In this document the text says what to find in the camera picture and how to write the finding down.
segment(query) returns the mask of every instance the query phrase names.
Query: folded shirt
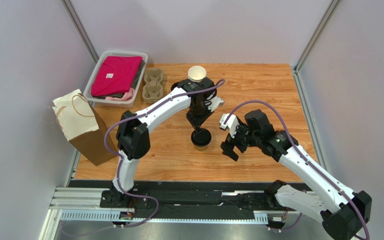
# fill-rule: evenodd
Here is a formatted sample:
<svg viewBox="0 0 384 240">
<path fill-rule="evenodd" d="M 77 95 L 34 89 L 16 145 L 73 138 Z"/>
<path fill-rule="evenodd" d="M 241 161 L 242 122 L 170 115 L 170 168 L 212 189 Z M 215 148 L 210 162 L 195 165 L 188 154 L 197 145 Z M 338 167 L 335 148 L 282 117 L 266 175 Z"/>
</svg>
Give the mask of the folded shirt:
<svg viewBox="0 0 384 240">
<path fill-rule="evenodd" d="M 141 63 L 141 56 L 106 57 L 91 86 L 91 95 L 100 97 L 129 92 Z"/>
</svg>

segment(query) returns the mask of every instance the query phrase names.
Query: gray floor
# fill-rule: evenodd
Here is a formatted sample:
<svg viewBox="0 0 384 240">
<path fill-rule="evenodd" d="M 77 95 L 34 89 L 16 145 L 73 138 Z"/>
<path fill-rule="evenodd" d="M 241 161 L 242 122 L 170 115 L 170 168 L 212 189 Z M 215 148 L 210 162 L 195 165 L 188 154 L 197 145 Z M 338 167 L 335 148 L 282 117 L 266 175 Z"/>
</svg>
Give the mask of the gray floor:
<svg viewBox="0 0 384 240">
<path fill-rule="evenodd" d="M 288 224 L 292 224 L 297 215 L 288 215 Z M 70 221 L 60 223 L 69 234 L 84 234 L 111 226 L 103 221 Z M 275 233 L 266 226 L 251 224 L 203 224 L 203 223 L 145 223 L 134 228 L 110 228 L 99 233 L 72 237 L 58 231 L 56 240 L 330 240 L 322 225 L 304 216 L 295 229 Z"/>
</svg>

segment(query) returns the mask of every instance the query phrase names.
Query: white paper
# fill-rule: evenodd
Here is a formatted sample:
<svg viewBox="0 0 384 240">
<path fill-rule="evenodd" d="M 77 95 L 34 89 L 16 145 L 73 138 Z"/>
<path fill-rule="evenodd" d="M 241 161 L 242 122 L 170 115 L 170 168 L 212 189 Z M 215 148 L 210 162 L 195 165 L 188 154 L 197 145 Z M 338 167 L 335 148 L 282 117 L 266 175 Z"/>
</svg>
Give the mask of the white paper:
<svg viewBox="0 0 384 240">
<path fill-rule="evenodd" d="M 78 94 L 81 94 L 79 89 L 53 100 L 54 107 L 52 108 L 68 141 L 81 134 L 99 129 L 98 122 L 89 103 L 84 101 L 85 98 L 83 96 L 75 96 Z"/>
</svg>

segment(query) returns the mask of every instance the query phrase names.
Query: plastic bin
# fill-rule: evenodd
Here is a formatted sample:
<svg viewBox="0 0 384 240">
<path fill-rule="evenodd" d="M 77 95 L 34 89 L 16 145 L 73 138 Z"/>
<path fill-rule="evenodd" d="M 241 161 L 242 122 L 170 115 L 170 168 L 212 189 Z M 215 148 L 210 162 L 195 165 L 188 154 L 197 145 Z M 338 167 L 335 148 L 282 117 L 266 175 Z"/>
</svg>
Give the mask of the plastic bin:
<svg viewBox="0 0 384 240">
<path fill-rule="evenodd" d="M 127 101 L 112 101 L 112 100 L 104 100 L 95 98 L 92 96 L 92 85 L 96 80 L 96 76 L 99 72 L 99 69 L 102 66 L 103 61 L 106 59 L 106 57 L 109 56 L 119 56 L 119 57 L 135 57 L 135 56 L 141 56 L 144 61 L 144 65 L 140 71 L 139 80 L 137 81 L 137 85 L 134 89 L 134 95 L 133 98 Z M 96 67 L 93 70 L 93 73 L 90 76 L 90 79 L 88 80 L 87 86 L 85 87 L 84 91 L 84 97 L 91 101 L 95 102 L 96 105 L 103 105 L 103 106 L 111 106 L 111 107 L 118 107 L 118 108 L 132 108 L 135 105 L 136 97 L 139 92 L 139 88 L 142 84 L 143 74 L 145 73 L 146 64 L 148 63 L 148 55 L 144 52 L 138 52 L 138 51 L 122 51 L 122 50 L 108 50 L 102 53 L 102 55 L 99 58 L 99 61 L 96 64 Z"/>
</svg>

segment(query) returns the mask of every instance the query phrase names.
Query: light pink cloth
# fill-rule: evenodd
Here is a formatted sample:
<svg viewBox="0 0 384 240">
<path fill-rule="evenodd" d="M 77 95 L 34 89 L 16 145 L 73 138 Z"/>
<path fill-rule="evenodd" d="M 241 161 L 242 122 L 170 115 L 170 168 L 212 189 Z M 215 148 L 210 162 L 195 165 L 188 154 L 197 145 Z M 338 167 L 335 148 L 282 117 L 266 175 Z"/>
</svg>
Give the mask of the light pink cloth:
<svg viewBox="0 0 384 240">
<path fill-rule="evenodd" d="M 107 96 L 107 97 L 105 97 L 104 99 L 105 99 L 105 100 L 111 100 L 111 101 L 120 101 L 120 102 L 124 102 L 124 101 L 127 101 L 127 100 L 132 99 L 134 94 L 135 94 L 135 90 L 134 90 L 134 88 L 131 88 L 131 87 L 130 87 L 130 91 L 124 93 L 124 96 L 122 96 L 122 98 Z"/>
</svg>

